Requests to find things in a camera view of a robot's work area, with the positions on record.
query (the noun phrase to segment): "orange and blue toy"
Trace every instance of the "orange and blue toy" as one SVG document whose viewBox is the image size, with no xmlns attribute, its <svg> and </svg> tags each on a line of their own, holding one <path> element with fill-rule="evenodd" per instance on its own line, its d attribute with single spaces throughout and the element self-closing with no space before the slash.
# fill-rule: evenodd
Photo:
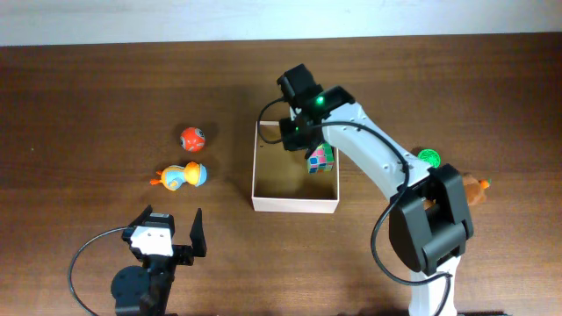
<svg viewBox="0 0 562 316">
<path fill-rule="evenodd" d="M 187 166 L 169 166 L 164 171 L 157 171 L 160 180 L 150 180 L 150 184 L 162 183 L 168 190 L 177 190 L 182 184 L 189 183 L 198 187 L 207 180 L 207 169 L 200 163 L 190 162 Z"/>
<path fill-rule="evenodd" d="M 182 147 L 192 153 L 203 149 L 205 145 L 205 135 L 197 127 L 186 128 L 179 139 Z"/>
</svg>

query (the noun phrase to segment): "red toy ball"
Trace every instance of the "red toy ball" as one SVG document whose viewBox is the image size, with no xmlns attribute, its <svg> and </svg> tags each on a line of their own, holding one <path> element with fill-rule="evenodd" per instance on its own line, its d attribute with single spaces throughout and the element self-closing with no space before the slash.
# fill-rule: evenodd
<svg viewBox="0 0 562 316">
<path fill-rule="evenodd" d="M 180 137 L 182 147 L 192 153 L 198 152 L 203 149 L 205 145 L 205 136 L 203 131 L 197 127 L 186 128 Z"/>
</svg>

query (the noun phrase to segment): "colorful cube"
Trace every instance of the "colorful cube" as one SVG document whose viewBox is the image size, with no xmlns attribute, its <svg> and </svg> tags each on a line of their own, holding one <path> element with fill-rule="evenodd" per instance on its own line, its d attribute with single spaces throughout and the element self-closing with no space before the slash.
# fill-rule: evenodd
<svg viewBox="0 0 562 316">
<path fill-rule="evenodd" d="M 306 162 L 308 173 L 327 172 L 334 167 L 334 152 L 328 143 L 322 143 Z"/>
</svg>

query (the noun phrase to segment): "white box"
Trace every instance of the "white box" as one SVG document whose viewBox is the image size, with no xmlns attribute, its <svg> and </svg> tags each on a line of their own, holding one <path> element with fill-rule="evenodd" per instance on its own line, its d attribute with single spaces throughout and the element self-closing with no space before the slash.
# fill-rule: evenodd
<svg viewBox="0 0 562 316">
<path fill-rule="evenodd" d="M 278 122 L 261 122 L 263 135 L 281 137 Z M 334 148 L 334 167 L 309 174 L 305 151 L 289 152 L 283 144 L 266 144 L 257 134 L 254 143 L 252 202 L 258 212 L 333 213 L 340 202 L 340 159 Z"/>
</svg>

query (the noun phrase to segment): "white background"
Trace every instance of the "white background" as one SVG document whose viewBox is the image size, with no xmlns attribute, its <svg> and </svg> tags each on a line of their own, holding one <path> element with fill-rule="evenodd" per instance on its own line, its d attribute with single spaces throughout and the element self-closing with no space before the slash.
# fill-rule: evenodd
<svg viewBox="0 0 562 316">
<path fill-rule="evenodd" d="M 562 0 L 0 0 L 0 46 L 562 30 Z"/>
</svg>

